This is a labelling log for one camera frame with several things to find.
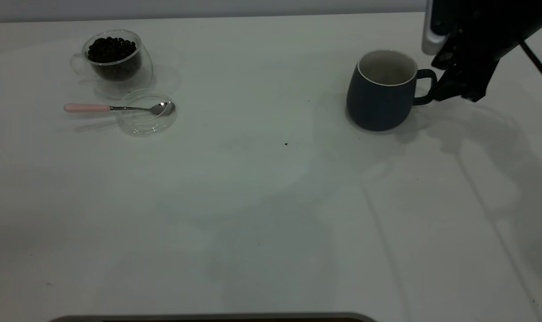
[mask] coffee bean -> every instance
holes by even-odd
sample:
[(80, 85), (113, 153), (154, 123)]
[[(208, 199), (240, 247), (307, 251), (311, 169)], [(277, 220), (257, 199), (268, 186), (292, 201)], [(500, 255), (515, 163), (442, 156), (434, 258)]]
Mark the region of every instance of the coffee bean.
[[(113, 63), (129, 57), (136, 51), (136, 43), (123, 38), (98, 38), (90, 45), (88, 59), (95, 63)], [(93, 65), (93, 69), (103, 79), (124, 81), (130, 79), (142, 66), (140, 53), (119, 64), (108, 66)]]

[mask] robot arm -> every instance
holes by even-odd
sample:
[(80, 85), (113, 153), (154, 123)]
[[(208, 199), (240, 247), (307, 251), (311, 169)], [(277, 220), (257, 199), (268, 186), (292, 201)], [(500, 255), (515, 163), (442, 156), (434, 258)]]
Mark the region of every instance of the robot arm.
[(540, 28), (542, 0), (429, 0), (422, 48), (438, 51), (432, 66), (445, 70), (432, 98), (461, 95), (477, 102), (499, 60), (517, 45), (527, 52), (524, 40)]

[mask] mug handle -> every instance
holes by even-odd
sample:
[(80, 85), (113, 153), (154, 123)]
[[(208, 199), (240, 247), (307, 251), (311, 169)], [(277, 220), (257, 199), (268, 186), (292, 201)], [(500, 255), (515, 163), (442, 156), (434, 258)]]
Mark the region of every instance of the mug handle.
[(418, 73), (416, 74), (417, 79), (425, 79), (430, 78), (432, 79), (432, 85), (430, 85), (430, 91), (428, 91), (428, 94), (422, 96), (422, 97), (414, 97), (414, 103), (413, 105), (424, 105), (428, 104), (434, 98), (432, 98), (432, 89), (434, 88), (434, 85), (436, 85), (436, 82), (438, 81), (438, 77), (436, 76), (436, 73), (432, 71), (432, 69), (420, 69)]
[(72, 68), (72, 70), (77, 73), (81, 78), (83, 79), (87, 79), (89, 78), (88, 75), (86, 74), (86, 70), (84, 69), (84, 64), (83, 64), (83, 60), (84, 58), (82, 57), (81, 54), (74, 54), (72, 55), (72, 57), (70, 57), (70, 67)]

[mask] table surface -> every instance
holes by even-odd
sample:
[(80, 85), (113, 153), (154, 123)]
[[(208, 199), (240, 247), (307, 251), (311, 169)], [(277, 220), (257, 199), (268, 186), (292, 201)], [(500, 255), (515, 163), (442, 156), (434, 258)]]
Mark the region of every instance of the table surface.
[[(367, 51), (422, 54), (422, 13), (0, 24), (0, 322), (85, 314), (358, 312), (542, 321), (542, 77), (353, 126)], [(140, 34), (180, 106), (124, 134), (69, 57)], [(529, 44), (542, 60), (542, 30)], [(420, 81), (419, 94), (428, 88)]]

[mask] mug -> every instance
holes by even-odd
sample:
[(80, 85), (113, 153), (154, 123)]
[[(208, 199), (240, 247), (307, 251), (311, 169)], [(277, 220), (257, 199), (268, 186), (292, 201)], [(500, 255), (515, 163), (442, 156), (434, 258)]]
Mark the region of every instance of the mug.
[[(414, 97), (416, 80), (432, 79), (426, 96)], [(358, 61), (346, 95), (350, 118), (370, 131), (385, 131), (406, 120), (412, 105), (432, 101), (437, 76), (420, 69), (412, 57), (399, 51), (371, 51)]]
[[(134, 53), (111, 63), (96, 63), (88, 59), (90, 46), (98, 38), (122, 38), (136, 45)], [(146, 88), (152, 81), (154, 66), (150, 55), (136, 33), (128, 30), (110, 30), (90, 38), (80, 53), (72, 55), (70, 66), (82, 79), (88, 80), (100, 94), (120, 99), (140, 88)]]

